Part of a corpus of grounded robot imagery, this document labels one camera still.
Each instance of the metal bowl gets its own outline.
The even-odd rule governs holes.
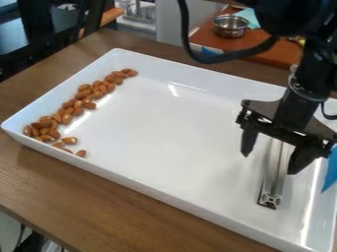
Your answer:
[[[225,14],[213,19],[214,33],[220,37],[242,37],[249,21],[235,15]]]

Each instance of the white surface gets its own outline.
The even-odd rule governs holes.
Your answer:
[[[186,0],[189,10],[189,27],[202,25],[224,5],[204,0]],[[156,0],[157,41],[181,46],[180,12],[176,0]]]
[[[79,158],[22,135],[24,125],[55,111],[83,83],[112,70],[130,78],[62,135],[75,136]],[[256,205],[269,150],[260,135],[253,153],[239,152],[235,124],[244,98],[275,100],[284,89],[113,49],[2,124],[13,138],[281,251],[329,251],[336,186],[320,194],[326,160],[286,178],[278,211]]]
[[[141,6],[142,7],[156,6],[156,4],[154,4],[154,3],[148,3],[148,2],[141,2]],[[123,6],[120,3],[116,3],[116,7],[123,8]],[[128,28],[138,29],[140,31],[145,31],[145,32],[156,33],[156,22],[154,22],[153,24],[143,24],[143,23],[139,23],[139,22],[133,22],[133,21],[129,21],[129,20],[124,20],[123,17],[118,17],[117,18],[117,22],[120,25],[126,26]]]

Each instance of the wooden table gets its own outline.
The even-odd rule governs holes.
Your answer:
[[[223,12],[218,13],[217,15],[232,14],[235,12],[237,12],[237,9],[231,7]],[[213,33],[213,23],[212,19],[210,19],[208,22],[200,27],[199,31],[191,36],[190,42],[222,49],[225,51],[231,51],[246,49],[255,46],[262,42],[264,39],[266,39],[268,36],[269,34],[262,29],[247,29],[244,37],[242,38],[222,38]],[[245,60],[289,70],[291,65],[300,62],[301,55],[302,48],[298,44],[285,39],[281,39],[269,51],[254,55],[252,57],[247,57],[245,58]]]
[[[100,30],[2,83],[0,120],[114,47],[201,66],[181,48]],[[285,84],[288,76],[245,61],[202,67],[276,85]],[[0,150],[0,210],[72,251],[275,251],[24,147],[3,131]]]

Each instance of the blue tape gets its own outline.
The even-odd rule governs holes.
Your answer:
[[[328,167],[322,193],[329,189],[337,181],[337,148],[334,148],[329,156]]]
[[[204,54],[208,54],[208,55],[219,55],[219,53],[215,52],[215,51],[211,51],[210,49],[207,49],[205,46],[201,47],[201,52]]]

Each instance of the cable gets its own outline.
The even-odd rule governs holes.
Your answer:
[[[19,238],[17,241],[17,244],[15,245],[15,249],[13,250],[13,252],[19,252],[19,247],[21,245],[21,242],[23,240],[23,236],[24,236],[24,232],[25,232],[26,226],[21,224],[20,225],[20,233],[19,233]]]
[[[76,23],[76,26],[74,27],[74,33],[73,33],[73,42],[76,42],[79,39],[79,32],[80,27],[84,21],[84,16],[86,13],[86,7],[87,7],[87,1],[86,0],[80,0],[80,12],[79,17]]]
[[[238,51],[231,51],[227,52],[221,55],[215,55],[215,56],[209,56],[201,53],[195,53],[191,49],[189,45],[189,38],[188,38],[188,32],[189,32],[189,13],[188,8],[186,5],[185,0],[177,0],[180,10],[180,16],[181,16],[181,39],[182,39],[182,45],[185,48],[188,55],[194,59],[195,61],[202,63],[202,64],[215,64],[215,63],[221,63],[224,61],[230,61],[242,57],[248,57],[252,56],[264,51],[269,50],[274,46],[274,44],[279,39],[277,36],[272,35],[268,37],[266,40],[264,40],[262,43],[248,48],[244,50],[238,50]]]

